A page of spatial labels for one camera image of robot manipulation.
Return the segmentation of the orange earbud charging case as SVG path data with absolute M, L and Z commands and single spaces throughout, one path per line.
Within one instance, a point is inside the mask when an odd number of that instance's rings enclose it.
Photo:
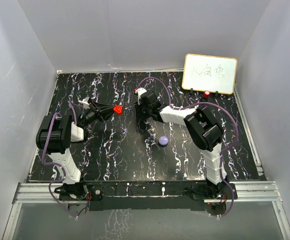
M 113 111 L 117 114 L 117 115 L 121 115 L 123 113 L 123 108 L 121 105 L 115 105 L 113 107 Z

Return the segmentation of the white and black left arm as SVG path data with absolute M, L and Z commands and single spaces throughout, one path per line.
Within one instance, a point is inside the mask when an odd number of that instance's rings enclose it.
M 70 193 L 78 200 L 87 196 L 88 187 L 82 184 L 81 172 L 70 152 L 71 144 L 84 143 L 88 139 L 87 127 L 95 122 L 104 122 L 114 113 L 121 115 L 120 105 L 101 104 L 89 97 L 82 101 L 83 112 L 78 115 L 44 116 L 36 135 L 37 148 L 43 151 L 41 162 L 45 166 L 56 166 L 60 171 L 61 182 L 72 185 Z

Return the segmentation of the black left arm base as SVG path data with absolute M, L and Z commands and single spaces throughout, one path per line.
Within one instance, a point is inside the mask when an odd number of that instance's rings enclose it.
M 101 185 L 91 185 L 84 181 L 75 184 L 62 184 L 55 188 L 54 193 L 59 194 L 60 200 L 77 201 L 101 201 L 103 199 L 103 187 Z

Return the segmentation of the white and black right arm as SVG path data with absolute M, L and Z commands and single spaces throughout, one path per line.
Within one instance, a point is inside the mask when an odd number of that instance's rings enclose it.
M 223 127 L 205 106 L 174 109 L 161 104 L 152 91 L 140 87 L 135 90 L 136 117 L 139 120 L 152 118 L 161 123 L 172 123 L 187 127 L 194 144 L 202 151 L 206 164 L 206 182 L 208 194 L 217 199 L 225 194 L 223 179 L 226 178 L 224 167 L 220 166 L 220 151 Z

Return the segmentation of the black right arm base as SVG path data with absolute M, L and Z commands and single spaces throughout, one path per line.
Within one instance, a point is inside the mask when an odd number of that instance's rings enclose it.
M 232 188 L 225 183 L 219 183 L 218 185 L 209 184 L 206 181 L 199 181 L 193 183 L 189 188 L 187 188 L 187 193 L 194 200 L 230 200 L 232 198 L 237 199 L 237 193 L 235 185 L 229 184 Z

